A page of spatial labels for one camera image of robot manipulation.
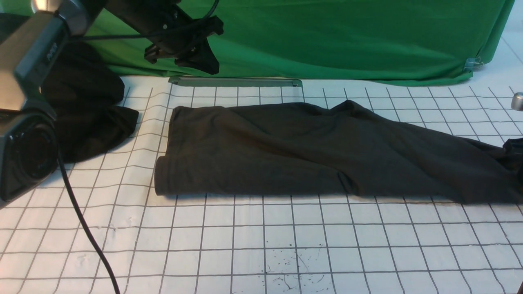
folded garment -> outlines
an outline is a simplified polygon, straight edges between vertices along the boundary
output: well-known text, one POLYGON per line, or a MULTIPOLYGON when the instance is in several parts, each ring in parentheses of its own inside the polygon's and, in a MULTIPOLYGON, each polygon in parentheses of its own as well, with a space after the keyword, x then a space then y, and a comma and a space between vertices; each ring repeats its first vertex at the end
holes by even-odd
POLYGON ((158 195, 443 196, 522 203, 521 155, 380 117, 353 101, 177 107, 158 195))

green backdrop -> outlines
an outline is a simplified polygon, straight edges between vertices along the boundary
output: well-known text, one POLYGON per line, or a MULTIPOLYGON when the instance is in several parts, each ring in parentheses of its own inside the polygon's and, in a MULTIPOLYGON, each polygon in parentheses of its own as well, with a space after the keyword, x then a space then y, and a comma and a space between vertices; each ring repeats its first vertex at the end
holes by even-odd
MULTIPOLYGON (((491 61, 515 0, 221 0, 222 36, 209 38, 219 77, 373 80, 400 85, 467 80, 467 59, 491 61)), ((213 0, 183 0, 193 18, 213 0)), ((30 0, 0 0, 30 15, 30 0)), ((88 35, 135 33, 104 11, 88 35)), ((147 40, 92 44, 119 74, 208 76, 173 60, 149 64, 147 40)))

metal bracket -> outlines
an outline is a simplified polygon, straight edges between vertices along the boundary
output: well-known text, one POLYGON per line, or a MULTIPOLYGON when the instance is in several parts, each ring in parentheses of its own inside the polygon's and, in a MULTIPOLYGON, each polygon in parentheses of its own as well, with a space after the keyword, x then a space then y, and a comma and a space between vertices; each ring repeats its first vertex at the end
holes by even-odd
POLYGON ((169 82, 184 87, 303 87, 301 80, 285 78, 171 77, 169 82))

metal clip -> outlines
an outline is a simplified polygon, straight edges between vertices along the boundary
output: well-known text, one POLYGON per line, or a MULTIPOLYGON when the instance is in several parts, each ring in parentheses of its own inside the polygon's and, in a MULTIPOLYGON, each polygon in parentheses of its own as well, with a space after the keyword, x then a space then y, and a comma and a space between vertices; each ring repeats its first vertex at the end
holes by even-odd
POLYGON ((475 69, 482 68, 484 63, 481 61, 481 57, 468 58, 465 61, 465 66, 463 67, 464 72, 473 72, 475 69))

white floor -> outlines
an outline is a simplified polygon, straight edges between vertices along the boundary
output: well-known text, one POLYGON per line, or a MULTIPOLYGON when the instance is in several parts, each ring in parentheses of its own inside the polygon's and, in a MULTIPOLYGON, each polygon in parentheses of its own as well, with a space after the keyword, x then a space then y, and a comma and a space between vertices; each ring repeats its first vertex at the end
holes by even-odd
MULTIPOLYGON (((399 121, 494 145, 523 137, 523 0, 491 64, 462 85, 304 81, 300 88, 191 88, 125 79, 133 138, 70 178, 122 293, 515 293, 522 206, 442 199, 160 197, 153 167, 172 108, 353 99, 399 121)), ((0 210, 0 293, 111 293, 58 174, 0 210)))

